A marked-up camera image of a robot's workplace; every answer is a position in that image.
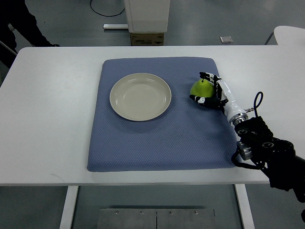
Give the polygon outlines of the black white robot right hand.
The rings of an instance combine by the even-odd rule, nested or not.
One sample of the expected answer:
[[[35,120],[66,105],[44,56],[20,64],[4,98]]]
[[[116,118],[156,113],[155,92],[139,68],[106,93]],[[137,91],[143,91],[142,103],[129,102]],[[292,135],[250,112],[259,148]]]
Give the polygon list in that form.
[[[248,119],[246,111],[237,104],[236,98],[222,78],[206,72],[200,72],[200,78],[198,83],[206,83],[213,88],[213,93],[211,96],[200,96],[198,93],[191,92],[190,98],[193,101],[203,107],[222,111],[232,125]]]

